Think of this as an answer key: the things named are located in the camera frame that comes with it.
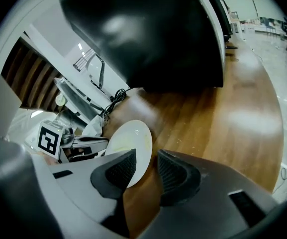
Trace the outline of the person's left hand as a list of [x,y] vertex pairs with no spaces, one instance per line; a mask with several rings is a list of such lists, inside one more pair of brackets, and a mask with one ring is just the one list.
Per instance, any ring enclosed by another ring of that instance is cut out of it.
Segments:
[[70,162],[88,160],[95,157],[90,153],[90,148],[64,148],[66,157]]

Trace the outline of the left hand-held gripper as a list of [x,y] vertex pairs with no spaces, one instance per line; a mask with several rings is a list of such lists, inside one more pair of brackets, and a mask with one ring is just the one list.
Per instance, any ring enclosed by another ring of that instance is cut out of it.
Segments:
[[37,149],[56,159],[59,163],[69,163],[64,149],[97,147],[108,145],[108,138],[101,136],[75,136],[71,127],[57,124],[50,120],[40,123]]

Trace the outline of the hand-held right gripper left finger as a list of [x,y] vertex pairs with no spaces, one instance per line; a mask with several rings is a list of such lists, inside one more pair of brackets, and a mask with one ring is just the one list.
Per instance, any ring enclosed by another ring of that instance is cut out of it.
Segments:
[[31,157],[54,238],[129,237],[123,194],[136,171],[135,149],[54,166]]

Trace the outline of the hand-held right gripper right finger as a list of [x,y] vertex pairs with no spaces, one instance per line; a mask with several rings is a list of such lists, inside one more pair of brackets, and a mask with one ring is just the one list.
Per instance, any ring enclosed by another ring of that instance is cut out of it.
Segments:
[[142,239],[252,239],[277,208],[266,190],[226,165],[161,149],[160,211]]

